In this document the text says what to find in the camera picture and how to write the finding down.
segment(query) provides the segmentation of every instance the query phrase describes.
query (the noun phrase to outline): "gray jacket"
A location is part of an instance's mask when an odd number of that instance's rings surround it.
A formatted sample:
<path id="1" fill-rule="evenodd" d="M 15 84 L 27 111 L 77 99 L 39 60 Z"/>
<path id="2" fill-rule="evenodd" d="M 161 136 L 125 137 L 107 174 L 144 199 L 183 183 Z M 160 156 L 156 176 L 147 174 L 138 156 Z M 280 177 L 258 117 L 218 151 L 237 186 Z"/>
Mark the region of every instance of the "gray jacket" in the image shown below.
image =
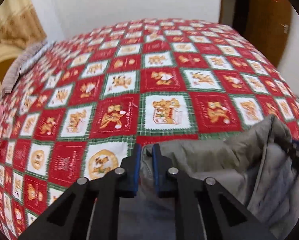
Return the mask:
<path id="1" fill-rule="evenodd" d="M 299 217 L 299 174 L 273 143 L 291 140 L 288 128 L 268 116 L 250 130 L 226 140 L 175 140 L 160 143 L 161 153 L 193 178 L 214 177 L 278 238 L 284 239 Z M 171 200 L 158 199 L 152 158 L 142 149 L 141 185 L 134 199 L 121 199 L 119 239 L 175 239 Z"/>

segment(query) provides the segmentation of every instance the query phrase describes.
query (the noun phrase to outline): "quilt square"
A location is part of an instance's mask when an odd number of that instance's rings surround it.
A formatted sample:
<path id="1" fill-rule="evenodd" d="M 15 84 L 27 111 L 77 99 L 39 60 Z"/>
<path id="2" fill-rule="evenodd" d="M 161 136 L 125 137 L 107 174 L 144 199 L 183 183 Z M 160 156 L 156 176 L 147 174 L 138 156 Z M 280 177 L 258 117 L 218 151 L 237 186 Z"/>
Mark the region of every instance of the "quilt square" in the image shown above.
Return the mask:
<path id="1" fill-rule="evenodd" d="M 190 93 L 200 133 L 240 131 L 240 119 L 226 94 Z"/>
<path id="2" fill-rule="evenodd" d="M 219 81 L 210 70 L 182 69 L 188 90 L 223 91 Z"/>
<path id="3" fill-rule="evenodd" d="M 138 94 L 127 94 L 100 101 L 95 111 L 90 138 L 136 134 L 138 105 Z"/>
<path id="4" fill-rule="evenodd" d="M 226 92 L 230 94 L 251 94 L 252 91 L 236 72 L 214 70 Z"/>
<path id="5" fill-rule="evenodd" d="M 74 58 L 72 63 L 70 64 L 69 67 L 76 67 L 79 65 L 83 65 L 88 61 L 88 58 L 91 56 L 91 53 L 84 53 L 81 55 L 78 55 L 77 57 Z"/>
<path id="6" fill-rule="evenodd" d="M 268 91 L 266 90 L 266 87 L 259 80 L 258 77 L 252 75 L 246 75 L 246 74 L 242 74 L 242 77 L 245 79 L 245 81 L 249 84 L 250 88 L 255 93 L 269 94 Z"/>
<path id="7" fill-rule="evenodd" d="M 72 93 L 73 84 L 69 84 L 63 87 L 56 88 L 49 103 L 47 104 L 48 108 L 56 108 L 65 106 L 67 101 Z"/>
<path id="8" fill-rule="evenodd" d="M 248 59 L 247 62 L 254 69 L 255 73 L 260 74 L 260 75 L 269 76 L 269 74 L 266 72 L 266 70 L 263 68 L 263 66 L 260 63 L 258 63 L 257 61 Z"/>
<path id="9" fill-rule="evenodd" d="M 185 91 L 186 86 L 177 68 L 141 70 L 140 93 L 152 91 Z"/>
<path id="10" fill-rule="evenodd" d="M 141 44 L 132 44 L 132 45 L 126 45 L 121 46 L 117 52 L 116 56 L 125 56 L 130 54 L 137 54 L 141 51 Z"/>
<path id="11" fill-rule="evenodd" d="M 254 97 L 232 97 L 235 108 L 241 115 L 241 121 L 246 127 L 262 121 L 263 114 L 261 108 Z"/>
<path id="12" fill-rule="evenodd" d="M 278 119 L 284 122 L 284 118 L 280 113 L 279 107 L 271 96 L 256 95 L 256 98 L 259 104 L 261 105 L 261 108 L 265 116 L 274 114 Z"/>
<path id="13" fill-rule="evenodd" d="M 142 94 L 139 135 L 192 134 L 197 131 L 187 93 Z"/>
<path id="14" fill-rule="evenodd" d="M 170 46 L 165 41 L 152 41 L 145 43 L 143 47 L 143 53 L 151 53 L 156 51 L 170 50 Z"/>
<path id="15" fill-rule="evenodd" d="M 27 164 L 28 153 L 30 150 L 31 141 L 18 139 L 14 149 L 13 168 L 24 172 Z"/>
<path id="16" fill-rule="evenodd" d="M 24 179 L 24 207 L 41 214 L 46 209 L 47 183 L 29 175 L 25 175 Z"/>
<path id="17" fill-rule="evenodd" d="M 179 67 L 209 68 L 207 62 L 198 53 L 174 52 Z"/>
<path id="18" fill-rule="evenodd" d="M 102 98 L 139 91 L 139 72 L 118 72 L 106 75 Z"/>
<path id="19" fill-rule="evenodd" d="M 68 108 L 63 120 L 58 139 L 68 140 L 87 138 L 93 120 L 95 104 L 80 105 Z"/>
<path id="20" fill-rule="evenodd" d="M 77 81 L 68 105 L 73 106 L 97 101 L 102 91 L 103 80 L 104 76 L 96 76 Z"/>
<path id="21" fill-rule="evenodd" d="M 63 187 L 71 186 L 80 176 L 86 142 L 56 142 L 51 154 L 48 181 Z"/>
<path id="22" fill-rule="evenodd" d="M 224 70 L 233 70 L 233 67 L 223 56 L 217 55 L 205 55 L 205 60 L 210 64 L 211 68 L 214 69 L 224 69 Z"/>
<path id="23" fill-rule="evenodd" d="M 275 98 L 275 101 L 279 105 L 285 121 L 291 121 L 295 119 L 292 110 L 285 98 Z"/>
<path id="24" fill-rule="evenodd" d="M 130 71 L 140 69 L 141 55 L 134 54 L 124 57 L 116 57 L 112 59 L 107 73 L 110 72 L 121 72 L 121 71 Z"/>
<path id="25" fill-rule="evenodd" d="M 283 84 L 282 81 L 274 79 L 274 82 L 277 84 L 277 86 L 285 96 L 291 97 L 291 94 L 289 93 L 289 91 L 287 90 L 286 86 Z"/>
<path id="26" fill-rule="evenodd" d="M 36 123 L 38 121 L 38 118 L 39 118 L 39 113 L 27 115 L 27 117 L 23 123 L 23 127 L 20 130 L 19 136 L 20 137 L 32 137 L 35 127 L 36 127 Z"/>
<path id="27" fill-rule="evenodd" d="M 175 66 L 171 52 L 167 51 L 143 55 L 144 68 L 164 66 Z"/>
<path id="28" fill-rule="evenodd" d="M 272 78 L 264 77 L 264 76 L 259 76 L 258 78 L 265 85 L 265 87 L 267 88 L 267 91 L 269 91 L 273 96 L 276 96 L 276 97 L 282 97 L 283 96 L 283 93 L 281 92 L 281 90 L 279 89 L 279 87 L 273 81 Z"/>
<path id="29" fill-rule="evenodd" d="M 43 110 L 36 125 L 33 138 L 42 141 L 55 141 L 64 112 L 65 108 Z"/>
<path id="30" fill-rule="evenodd" d="M 193 43 L 173 42 L 172 47 L 178 52 L 197 52 Z"/>

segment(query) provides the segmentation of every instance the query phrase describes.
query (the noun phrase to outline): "beige curtain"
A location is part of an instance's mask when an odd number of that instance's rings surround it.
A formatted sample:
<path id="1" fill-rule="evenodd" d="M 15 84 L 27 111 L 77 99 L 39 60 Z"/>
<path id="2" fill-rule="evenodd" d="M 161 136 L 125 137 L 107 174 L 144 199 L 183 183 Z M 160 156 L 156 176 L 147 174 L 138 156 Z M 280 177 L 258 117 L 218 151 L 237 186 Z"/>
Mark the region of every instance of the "beige curtain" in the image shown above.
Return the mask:
<path id="1" fill-rule="evenodd" d="M 24 49 L 44 38 L 46 34 L 31 0 L 4 0 L 0 6 L 0 43 Z"/>

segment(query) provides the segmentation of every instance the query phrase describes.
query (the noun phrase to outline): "bed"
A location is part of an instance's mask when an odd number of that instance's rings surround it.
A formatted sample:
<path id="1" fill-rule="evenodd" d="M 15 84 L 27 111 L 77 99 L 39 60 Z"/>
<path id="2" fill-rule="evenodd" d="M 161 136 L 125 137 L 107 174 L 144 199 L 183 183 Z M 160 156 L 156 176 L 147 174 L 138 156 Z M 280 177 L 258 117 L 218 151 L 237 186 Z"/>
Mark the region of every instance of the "bed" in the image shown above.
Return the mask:
<path id="1" fill-rule="evenodd" d="M 1 104 L 8 239 L 134 143 L 227 138 L 270 114 L 299 140 L 299 103 L 280 73 L 231 27 L 204 20 L 142 19 L 55 43 Z"/>

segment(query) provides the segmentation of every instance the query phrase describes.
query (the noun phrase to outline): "white quilt square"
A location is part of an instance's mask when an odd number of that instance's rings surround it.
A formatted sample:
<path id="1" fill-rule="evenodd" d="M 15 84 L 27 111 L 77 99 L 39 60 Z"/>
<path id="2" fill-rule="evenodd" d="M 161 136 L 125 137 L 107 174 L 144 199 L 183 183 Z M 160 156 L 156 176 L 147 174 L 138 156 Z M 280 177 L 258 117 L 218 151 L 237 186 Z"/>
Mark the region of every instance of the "white quilt square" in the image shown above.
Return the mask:
<path id="1" fill-rule="evenodd" d="M 35 130 L 36 123 L 39 118 L 39 113 L 29 114 L 23 124 L 20 136 L 32 136 Z"/>
<path id="2" fill-rule="evenodd" d="M 254 92 L 268 94 L 266 87 L 263 83 L 259 80 L 258 77 L 242 74 L 243 78 L 246 82 L 250 85 Z"/>
<path id="3" fill-rule="evenodd" d="M 70 67 L 75 67 L 75 66 L 85 64 L 87 62 L 88 58 L 90 57 L 90 55 L 91 55 L 91 53 L 84 53 L 84 54 L 81 54 L 81 55 L 77 56 L 72 61 Z"/>
<path id="4" fill-rule="evenodd" d="M 104 95 L 135 90 L 136 71 L 109 74 Z"/>
<path id="5" fill-rule="evenodd" d="M 187 129 L 191 127 L 183 96 L 150 95 L 145 98 L 145 128 L 151 130 Z"/>
<path id="6" fill-rule="evenodd" d="M 102 178 L 107 172 L 121 165 L 127 157 L 127 142 L 106 142 L 87 147 L 84 177 L 90 180 Z"/>
<path id="7" fill-rule="evenodd" d="M 282 91 L 282 93 L 288 97 L 291 97 L 291 94 L 288 92 L 286 86 L 283 84 L 282 81 L 276 80 L 274 79 L 274 82 L 277 84 L 277 86 L 280 88 L 280 90 Z"/>
<path id="8" fill-rule="evenodd" d="M 280 108 L 285 120 L 287 120 L 287 121 L 288 120 L 293 120 L 294 115 L 293 115 L 292 110 L 289 107 L 286 99 L 284 99 L 284 98 L 275 98 L 275 101 L 279 105 L 279 108 Z"/>
<path id="9" fill-rule="evenodd" d="M 166 36 L 180 36 L 183 35 L 181 30 L 166 30 L 164 31 Z"/>
<path id="10" fill-rule="evenodd" d="M 249 59 L 247 59 L 246 61 L 253 68 L 253 70 L 255 71 L 255 73 L 269 76 L 269 74 L 267 73 L 267 71 L 263 68 L 263 66 L 259 62 L 254 61 L 254 60 L 249 60 Z"/>
<path id="11" fill-rule="evenodd" d="M 214 69 L 233 70 L 232 65 L 223 56 L 205 55 L 204 58 L 208 61 L 208 63 Z"/>
<path id="12" fill-rule="evenodd" d="M 206 38 L 205 36 L 189 36 L 189 38 L 193 41 L 193 42 L 198 42 L 198 43 L 211 43 L 211 41 Z"/>
<path id="13" fill-rule="evenodd" d="M 163 67 L 173 66 L 173 60 L 169 51 L 163 53 L 150 53 L 144 55 L 144 66 L 148 67 Z"/>
<path id="14" fill-rule="evenodd" d="M 119 40 L 106 41 L 99 47 L 99 49 L 115 48 L 117 47 L 118 44 L 119 44 Z"/>
<path id="15" fill-rule="evenodd" d="M 208 36 L 208 37 L 219 37 L 219 35 L 215 32 L 207 32 L 207 31 L 202 31 L 201 32 L 204 36 Z"/>
<path id="16" fill-rule="evenodd" d="M 264 119 L 261 108 L 254 98 L 234 97 L 233 100 L 245 125 L 254 125 Z"/>
<path id="17" fill-rule="evenodd" d="M 117 52 L 117 56 L 125 56 L 130 54 L 137 54 L 140 51 L 141 44 L 132 44 L 132 45 L 126 45 L 121 46 L 120 49 Z"/>
<path id="18" fill-rule="evenodd" d="M 216 89 L 222 90 L 219 83 L 216 81 L 216 78 L 210 70 L 192 70 L 185 69 L 183 70 L 190 86 L 194 89 Z"/>
<path id="19" fill-rule="evenodd" d="M 26 170 L 37 175 L 47 176 L 47 161 L 51 154 L 50 145 L 39 145 L 32 143 Z"/>
<path id="20" fill-rule="evenodd" d="M 227 46 L 227 45 L 217 45 L 217 46 L 225 55 L 238 56 L 238 57 L 240 56 L 237 50 L 234 49 L 232 46 Z"/>
<path id="21" fill-rule="evenodd" d="M 82 73 L 82 78 L 99 76 L 104 73 L 108 66 L 108 60 L 102 60 L 87 64 L 85 70 Z"/>
<path id="22" fill-rule="evenodd" d="M 23 176 L 19 175 L 16 172 L 13 172 L 13 192 L 12 195 L 14 198 L 22 202 L 22 190 L 23 190 Z"/>
<path id="23" fill-rule="evenodd" d="M 68 110 L 61 137 L 82 137 L 86 135 L 91 118 L 92 106 L 82 106 Z"/>

